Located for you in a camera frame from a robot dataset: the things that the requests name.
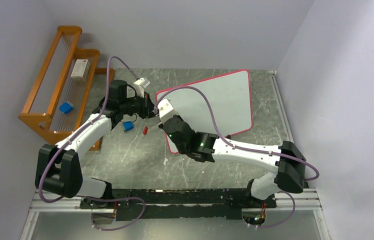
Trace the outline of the red marker cap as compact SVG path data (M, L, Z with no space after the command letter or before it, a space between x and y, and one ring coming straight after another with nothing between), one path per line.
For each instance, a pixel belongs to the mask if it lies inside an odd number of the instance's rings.
M146 134L148 133L148 129L149 129L149 128L148 128L147 126L145 126L144 129L143 129L142 134L143 134L143 135L146 135Z

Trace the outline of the red framed whiteboard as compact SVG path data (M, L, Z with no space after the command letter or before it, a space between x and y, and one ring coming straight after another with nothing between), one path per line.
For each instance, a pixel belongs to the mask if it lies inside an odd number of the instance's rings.
M251 80L246 69L187 83L186 89L171 92L166 98L196 132L216 132L208 107L224 136L246 132L253 126Z

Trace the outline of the red capped whiteboard marker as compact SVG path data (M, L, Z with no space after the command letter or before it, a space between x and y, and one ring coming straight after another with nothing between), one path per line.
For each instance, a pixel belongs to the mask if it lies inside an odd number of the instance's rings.
M160 126L161 124L155 124L155 125L152 125L151 127L148 128L148 131L154 131L154 130L159 130L160 129Z

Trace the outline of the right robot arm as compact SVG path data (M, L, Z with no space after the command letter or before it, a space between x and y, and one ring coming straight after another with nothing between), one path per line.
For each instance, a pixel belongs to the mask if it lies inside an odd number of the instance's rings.
M238 142L194 131L177 115L162 123L161 129L178 153L197 162L229 161L266 169L267 174L248 183L244 199L250 207L257 207L280 191L300 194L304 190L306 160L290 141L284 141L281 146Z

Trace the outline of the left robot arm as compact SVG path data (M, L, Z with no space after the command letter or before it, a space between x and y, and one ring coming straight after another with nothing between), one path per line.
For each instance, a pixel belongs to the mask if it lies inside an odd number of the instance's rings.
M35 187L41 200L47 191L62 198L76 196L92 199L99 207L107 208L114 200L111 183L84 176L80 161L89 149L107 133L112 131L125 115L136 115L142 119L155 117L155 105L145 88L150 81L145 78L128 84L124 80L112 80L106 86L102 98L87 121L71 135L55 144L45 144L38 152Z

